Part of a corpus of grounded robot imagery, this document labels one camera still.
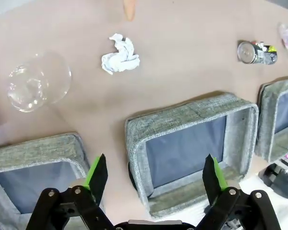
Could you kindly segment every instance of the black device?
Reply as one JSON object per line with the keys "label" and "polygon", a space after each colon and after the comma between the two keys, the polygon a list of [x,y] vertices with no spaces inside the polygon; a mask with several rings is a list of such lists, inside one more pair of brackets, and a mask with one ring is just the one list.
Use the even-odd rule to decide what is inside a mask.
{"label": "black device", "polygon": [[74,186],[60,193],[47,188],[41,193],[26,230],[62,230],[70,217],[80,216],[89,230],[220,230],[238,219],[245,230],[281,230],[265,191],[250,195],[235,187],[221,189],[212,157],[206,158],[203,181],[211,208],[197,226],[181,221],[132,220],[114,226],[99,207],[108,178],[104,155],[89,182],[90,189]]}
{"label": "black device", "polygon": [[259,172],[258,176],[276,194],[288,199],[288,154]]}

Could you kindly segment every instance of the tissue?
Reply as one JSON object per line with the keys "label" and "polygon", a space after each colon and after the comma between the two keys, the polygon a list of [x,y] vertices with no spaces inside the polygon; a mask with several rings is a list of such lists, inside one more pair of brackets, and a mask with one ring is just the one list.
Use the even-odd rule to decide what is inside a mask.
{"label": "tissue", "polygon": [[131,70],[140,65],[139,55],[133,54],[134,47],[129,38],[126,37],[125,41],[123,41],[123,35],[114,34],[109,39],[115,41],[114,46],[118,52],[102,56],[102,69],[112,75],[113,72]]}

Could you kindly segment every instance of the crumpled paper towel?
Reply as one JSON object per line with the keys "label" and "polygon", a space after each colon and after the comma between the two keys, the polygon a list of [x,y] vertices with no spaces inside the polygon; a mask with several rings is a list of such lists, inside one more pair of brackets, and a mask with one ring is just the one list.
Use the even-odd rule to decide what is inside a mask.
{"label": "crumpled paper towel", "polygon": [[101,58],[101,67],[108,72],[122,72],[124,70],[131,70],[140,65],[139,55],[133,54],[134,47],[132,41],[126,37],[123,41],[123,35],[114,34],[109,37],[110,40],[115,41],[115,48],[119,51],[118,53],[105,54]]}

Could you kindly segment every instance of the gray fabric bin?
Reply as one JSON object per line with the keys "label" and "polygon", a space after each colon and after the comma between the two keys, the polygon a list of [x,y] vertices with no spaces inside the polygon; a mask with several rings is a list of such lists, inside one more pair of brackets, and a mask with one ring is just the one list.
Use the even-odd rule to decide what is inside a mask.
{"label": "gray fabric bin", "polygon": [[126,121],[130,170],[154,218],[206,199],[202,169],[215,156],[227,180],[241,180],[254,151],[258,107],[231,93]]}
{"label": "gray fabric bin", "polygon": [[[0,230],[23,230],[48,187],[64,192],[86,177],[89,165],[80,137],[66,134],[0,148]],[[80,217],[65,229],[86,229]]]}
{"label": "gray fabric bin", "polygon": [[288,153],[288,79],[261,87],[256,154],[269,163]]}

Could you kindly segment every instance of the clear glass bowl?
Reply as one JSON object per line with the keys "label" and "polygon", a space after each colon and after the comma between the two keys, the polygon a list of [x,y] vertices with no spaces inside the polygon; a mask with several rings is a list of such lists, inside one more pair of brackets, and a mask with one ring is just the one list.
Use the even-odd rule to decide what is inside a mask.
{"label": "clear glass bowl", "polygon": [[10,73],[8,97],[16,109],[28,113],[62,99],[71,81],[71,70],[61,55],[36,54]]}

